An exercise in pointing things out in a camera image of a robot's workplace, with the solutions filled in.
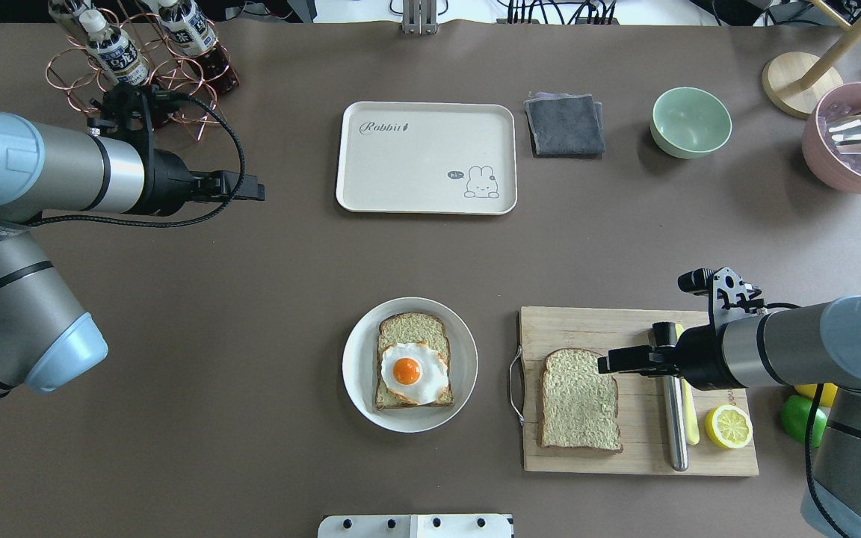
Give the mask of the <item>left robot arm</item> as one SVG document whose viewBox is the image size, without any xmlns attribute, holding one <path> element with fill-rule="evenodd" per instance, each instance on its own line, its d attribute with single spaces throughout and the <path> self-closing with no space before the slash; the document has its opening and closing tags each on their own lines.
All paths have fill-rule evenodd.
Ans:
<svg viewBox="0 0 861 538">
<path fill-rule="evenodd" d="M 0 401 L 25 385 L 48 394 L 98 365 L 108 344 L 31 230 L 91 221 L 170 228 L 188 203 L 263 201 L 243 170 L 196 173 L 158 150 L 147 109 L 108 113 L 92 132 L 0 112 Z"/>
</svg>

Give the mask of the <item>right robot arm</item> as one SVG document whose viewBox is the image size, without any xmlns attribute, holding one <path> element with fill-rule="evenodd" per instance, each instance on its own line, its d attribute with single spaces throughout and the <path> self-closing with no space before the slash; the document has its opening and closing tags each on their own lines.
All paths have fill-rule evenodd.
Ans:
<svg viewBox="0 0 861 538">
<path fill-rule="evenodd" d="M 711 295 L 706 326 L 674 345 L 610 350 L 601 372 L 680 376 L 696 389 L 833 384 L 820 445 L 804 449 L 800 511 L 821 534 L 861 537 L 861 296 L 775 312 L 754 296 Z"/>
</svg>

